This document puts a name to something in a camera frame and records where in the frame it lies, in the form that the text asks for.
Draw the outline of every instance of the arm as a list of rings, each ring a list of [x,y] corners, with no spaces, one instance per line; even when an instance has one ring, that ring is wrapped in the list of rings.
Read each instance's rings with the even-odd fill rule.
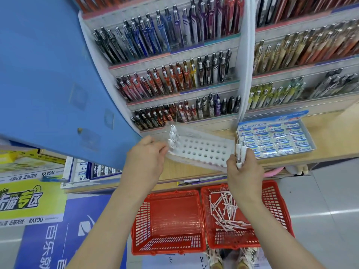
[[[138,209],[157,184],[167,151],[165,142],[147,136],[127,153],[119,187],[66,268],[120,267]]]
[[[325,269],[316,258],[283,228],[262,202],[263,168],[247,149],[245,163],[236,167],[234,155],[227,161],[228,186],[236,203],[251,223],[273,269]]]

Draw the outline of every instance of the blue floor poster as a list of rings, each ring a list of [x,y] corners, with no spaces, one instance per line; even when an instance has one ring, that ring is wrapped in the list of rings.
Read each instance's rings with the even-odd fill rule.
[[[64,219],[25,227],[16,269],[64,269],[107,205],[110,195],[66,201]],[[126,268],[127,249],[121,269]]]

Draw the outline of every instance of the white pen holder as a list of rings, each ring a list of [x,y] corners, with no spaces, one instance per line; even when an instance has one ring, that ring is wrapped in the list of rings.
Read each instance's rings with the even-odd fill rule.
[[[171,125],[167,157],[181,163],[227,172],[227,159],[234,154],[235,142],[190,126]]]

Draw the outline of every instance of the shoe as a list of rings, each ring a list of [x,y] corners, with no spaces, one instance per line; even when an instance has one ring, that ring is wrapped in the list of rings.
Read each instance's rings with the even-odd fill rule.
[[[207,245],[206,255],[211,269],[223,269],[223,261],[219,254],[219,249],[210,249]]]
[[[237,260],[237,269],[254,269],[258,259],[259,248],[241,248]]]

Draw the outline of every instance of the empty red basket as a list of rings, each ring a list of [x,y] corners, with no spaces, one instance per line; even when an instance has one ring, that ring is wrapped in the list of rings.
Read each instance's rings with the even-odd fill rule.
[[[204,252],[204,220],[197,190],[149,194],[131,230],[133,255]]]
[[[260,247],[259,241],[254,234],[254,230],[251,226],[247,227],[247,230],[238,231],[216,231],[216,228],[220,226],[216,225],[215,219],[211,215],[208,196],[211,192],[226,191],[228,190],[227,184],[217,186],[202,187],[202,205],[204,209],[205,217],[205,229],[207,234],[207,243],[210,248],[231,248],[239,249],[244,247]],[[212,203],[217,200],[220,194],[212,194]],[[285,205],[284,199],[281,197],[278,185],[273,180],[263,181],[262,185],[262,200],[264,205],[269,209],[274,217],[285,227],[290,234],[294,236],[292,229],[292,222],[290,220],[289,212]],[[220,209],[224,209],[224,205],[219,205]],[[248,223],[248,220],[238,209],[236,212],[236,221],[244,221]]]

